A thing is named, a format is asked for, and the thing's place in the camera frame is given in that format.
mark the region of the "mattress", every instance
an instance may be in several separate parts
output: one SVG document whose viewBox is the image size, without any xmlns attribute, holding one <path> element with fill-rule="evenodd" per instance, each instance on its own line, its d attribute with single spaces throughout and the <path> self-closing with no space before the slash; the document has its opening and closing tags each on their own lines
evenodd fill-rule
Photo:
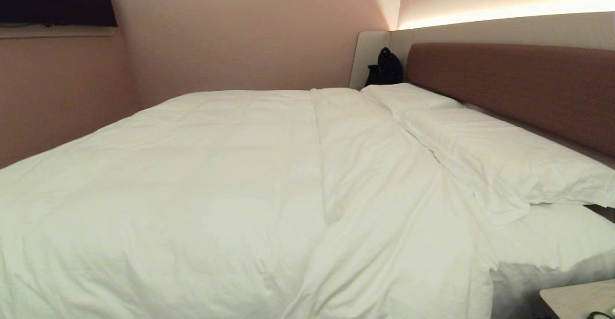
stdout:
<svg viewBox="0 0 615 319">
<path fill-rule="evenodd" d="M 542 318 L 539 291 L 615 278 L 615 224 L 576 205 L 534 205 L 507 225 L 480 220 L 498 266 L 494 319 Z"/>
<path fill-rule="evenodd" d="M 467 204 L 357 91 L 189 94 L 0 171 L 0 317 L 486 319 Z"/>
</svg>

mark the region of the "pillowcase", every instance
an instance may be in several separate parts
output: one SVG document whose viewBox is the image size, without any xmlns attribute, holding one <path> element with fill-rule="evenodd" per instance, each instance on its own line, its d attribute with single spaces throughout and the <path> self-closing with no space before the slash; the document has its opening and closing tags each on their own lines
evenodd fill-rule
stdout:
<svg viewBox="0 0 615 319">
<path fill-rule="evenodd" d="M 361 92 L 376 104 L 390 111 L 396 120 L 399 120 L 409 110 L 465 108 L 457 100 L 408 83 L 369 85 Z"/>
<path fill-rule="evenodd" d="M 465 183 L 496 224 L 530 204 L 615 208 L 615 170 L 471 109 L 408 111 L 402 126 Z"/>
</svg>

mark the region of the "nightstand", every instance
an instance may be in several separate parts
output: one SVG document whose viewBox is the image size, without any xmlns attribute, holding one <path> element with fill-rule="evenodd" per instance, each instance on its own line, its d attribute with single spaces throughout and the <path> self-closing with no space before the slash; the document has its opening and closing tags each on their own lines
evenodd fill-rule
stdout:
<svg viewBox="0 0 615 319">
<path fill-rule="evenodd" d="M 586 319 L 591 312 L 611 315 L 615 280 L 541 290 L 540 296 L 560 319 Z"/>
</svg>

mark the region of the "upholstered headboard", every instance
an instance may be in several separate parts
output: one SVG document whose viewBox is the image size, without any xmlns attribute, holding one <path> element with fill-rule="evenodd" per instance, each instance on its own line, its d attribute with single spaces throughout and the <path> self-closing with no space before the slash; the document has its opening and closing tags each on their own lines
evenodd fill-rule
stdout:
<svg viewBox="0 0 615 319">
<path fill-rule="evenodd" d="M 615 51 L 418 43 L 411 83 L 615 157 Z"/>
</svg>

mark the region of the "backpack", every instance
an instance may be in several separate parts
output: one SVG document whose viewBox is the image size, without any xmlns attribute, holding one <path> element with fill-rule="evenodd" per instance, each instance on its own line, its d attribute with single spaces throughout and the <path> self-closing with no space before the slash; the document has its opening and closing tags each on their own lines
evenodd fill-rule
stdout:
<svg viewBox="0 0 615 319">
<path fill-rule="evenodd" d="M 393 85 L 403 82 L 402 64 L 395 54 L 384 48 L 378 56 L 378 64 L 370 65 L 369 77 L 366 86 L 369 85 Z"/>
</svg>

